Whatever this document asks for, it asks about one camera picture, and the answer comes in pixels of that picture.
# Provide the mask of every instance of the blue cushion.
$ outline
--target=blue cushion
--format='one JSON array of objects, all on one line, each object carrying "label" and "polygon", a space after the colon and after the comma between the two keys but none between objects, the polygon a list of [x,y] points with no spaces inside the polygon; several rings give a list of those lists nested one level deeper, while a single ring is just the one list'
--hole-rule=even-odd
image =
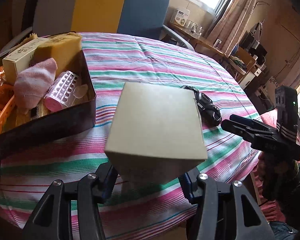
[{"label": "blue cushion", "polygon": [[158,40],[169,0],[124,0],[117,33]]}]

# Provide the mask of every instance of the yellow cushion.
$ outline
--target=yellow cushion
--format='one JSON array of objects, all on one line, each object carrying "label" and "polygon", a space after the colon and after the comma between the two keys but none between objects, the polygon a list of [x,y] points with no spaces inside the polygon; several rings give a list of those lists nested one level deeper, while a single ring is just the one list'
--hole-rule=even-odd
[{"label": "yellow cushion", "polygon": [[76,0],[71,30],[116,33],[124,0]]}]

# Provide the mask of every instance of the pink sock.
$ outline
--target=pink sock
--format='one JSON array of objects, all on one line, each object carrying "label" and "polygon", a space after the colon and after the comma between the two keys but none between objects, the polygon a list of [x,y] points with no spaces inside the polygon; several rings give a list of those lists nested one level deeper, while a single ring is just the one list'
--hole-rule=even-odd
[{"label": "pink sock", "polygon": [[39,62],[18,74],[14,84],[15,101],[26,113],[39,103],[56,76],[57,64],[53,58]]}]

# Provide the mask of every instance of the wooden desk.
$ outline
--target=wooden desk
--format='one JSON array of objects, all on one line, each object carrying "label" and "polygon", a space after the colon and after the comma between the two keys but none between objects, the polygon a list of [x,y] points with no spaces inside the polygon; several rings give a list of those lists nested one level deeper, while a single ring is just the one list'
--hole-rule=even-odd
[{"label": "wooden desk", "polygon": [[209,42],[207,39],[203,38],[199,34],[193,33],[192,31],[188,30],[187,28],[183,28],[181,26],[177,26],[177,25],[174,25],[172,23],[169,23],[168,25],[169,25],[169,28],[178,31],[179,33],[182,33],[187,38],[189,38],[190,39],[189,43],[191,44],[191,46],[193,48],[195,48],[195,46],[197,44],[200,44],[203,47],[206,47],[209,50],[213,51],[214,53],[219,54],[220,56],[223,56],[223,57],[225,56],[225,54],[222,51],[220,51],[217,48],[213,47],[213,44],[211,42]]}]

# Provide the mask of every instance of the sleeve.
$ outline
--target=sleeve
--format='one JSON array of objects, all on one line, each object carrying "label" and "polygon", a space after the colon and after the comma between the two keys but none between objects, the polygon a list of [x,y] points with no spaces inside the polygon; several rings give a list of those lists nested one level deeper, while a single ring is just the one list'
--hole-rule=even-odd
[{"label": "sleeve", "polygon": [[297,176],[281,185],[277,197],[285,222],[295,229],[300,227],[300,164],[298,167]]}]

